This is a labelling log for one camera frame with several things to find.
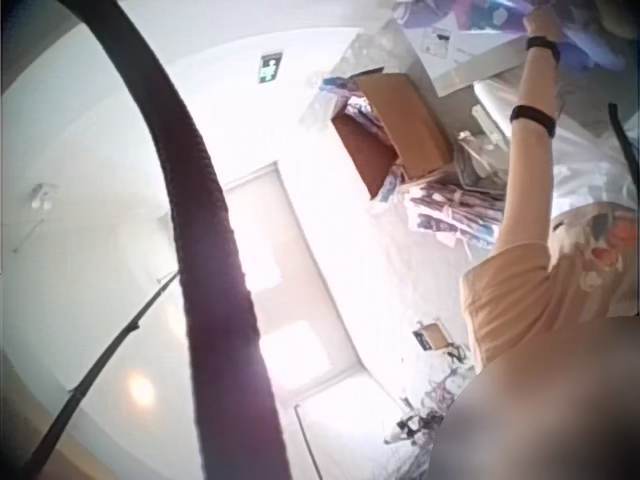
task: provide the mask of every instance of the cardboard box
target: cardboard box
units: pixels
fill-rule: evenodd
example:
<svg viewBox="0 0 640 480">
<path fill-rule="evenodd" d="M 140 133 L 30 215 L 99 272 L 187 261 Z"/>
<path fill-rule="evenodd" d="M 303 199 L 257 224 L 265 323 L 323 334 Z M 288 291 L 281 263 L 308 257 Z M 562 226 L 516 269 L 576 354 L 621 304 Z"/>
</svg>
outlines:
<svg viewBox="0 0 640 480">
<path fill-rule="evenodd" d="M 407 181 L 415 181 L 450 164 L 453 146 L 411 79 L 400 73 L 354 78 L 393 143 L 386 145 L 344 111 L 332 120 L 371 198 L 400 159 Z"/>
</svg>

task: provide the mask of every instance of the black strap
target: black strap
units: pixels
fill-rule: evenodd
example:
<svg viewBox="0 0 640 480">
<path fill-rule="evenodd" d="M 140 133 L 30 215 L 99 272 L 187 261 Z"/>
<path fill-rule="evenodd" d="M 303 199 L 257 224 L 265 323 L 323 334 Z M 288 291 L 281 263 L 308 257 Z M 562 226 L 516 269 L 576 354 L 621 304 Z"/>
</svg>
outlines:
<svg viewBox="0 0 640 480">
<path fill-rule="evenodd" d="M 624 159 L 629 166 L 629 172 L 631 173 L 633 184 L 636 186 L 636 191 L 640 191 L 640 164 L 638 164 L 638 159 L 633 151 L 633 145 L 620 123 L 620 118 L 618 117 L 618 105 L 615 103 L 609 104 L 609 121 L 611 122 L 613 132 L 616 134 L 616 138 L 622 148 Z"/>
<path fill-rule="evenodd" d="M 527 40 L 527 51 L 532 48 L 546 48 L 550 50 L 556 63 L 560 63 L 560 49 L 558 48 L 558 44 L 552 42 L 547 37 L 530 37 L 529 40 Z"/>
<path fill-rule="evenodd" d="M 526 118 L 541 125 L 551 138 L 556 136 L 556 120 L 538 108 L 530 107 L 529 105 L 518 105 L 511 112 L 511 122 L 513 123 L 519 118 Z"/>
</svg>

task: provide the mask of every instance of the short sleeve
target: short sleeve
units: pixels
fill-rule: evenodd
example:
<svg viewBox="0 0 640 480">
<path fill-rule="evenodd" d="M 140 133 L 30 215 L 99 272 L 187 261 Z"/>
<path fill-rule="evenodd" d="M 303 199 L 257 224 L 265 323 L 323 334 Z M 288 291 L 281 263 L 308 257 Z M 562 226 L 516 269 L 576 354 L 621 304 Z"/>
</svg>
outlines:
<svg viewBox="0 0 640 480">
<path fill-rule="evenodd" d="M 545 328 L 550 298 L 549 248 L 517 245 L 462 278 L 462 309 L 476 370 Z"/>
</svg>

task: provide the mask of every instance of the black wristband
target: black wristband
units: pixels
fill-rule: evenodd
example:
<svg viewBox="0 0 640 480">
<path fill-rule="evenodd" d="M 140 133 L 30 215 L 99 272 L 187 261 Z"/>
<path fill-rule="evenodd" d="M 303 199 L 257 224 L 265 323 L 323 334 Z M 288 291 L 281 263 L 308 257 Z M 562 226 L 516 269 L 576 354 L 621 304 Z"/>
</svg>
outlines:
<svg viewBox="0 0 640 480">
<path fill-rule="evenodd" d="M 556 42 L 552 42 L 547 37 L 530 37 L 529 40 L 527 40 L 527 51 L 536 47 L 550 50 L 556 63 L 560 63 L 560 49 Z"/>
<path fill-rule="evenodd" d="M 513 112 L 511 112 L 511 122 L 513 123 L 519 118 L 526 118 L 541 125 L 549 133 L 549 137 L 551 138 L 556 136 L 555 119 L 538 108 L 528 105 L 518 105 L 513 109 Z"/>
</svg>

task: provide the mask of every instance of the black watch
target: black watch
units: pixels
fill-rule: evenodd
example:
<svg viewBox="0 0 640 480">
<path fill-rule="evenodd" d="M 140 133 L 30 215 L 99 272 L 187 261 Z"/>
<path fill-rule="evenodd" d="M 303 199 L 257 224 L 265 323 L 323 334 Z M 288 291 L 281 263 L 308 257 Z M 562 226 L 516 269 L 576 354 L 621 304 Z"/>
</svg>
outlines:
<svg viewBox="0 0 640 480">
<path fill-rule="evenodd" d="M 529 37 L 529 40 L 527 40 L 527 51 L 536 47 L 550 50 L 556 63 L 560 63 L 560 49 L 556 42 L 552 42 L 547 37 Z"/>
</svg>

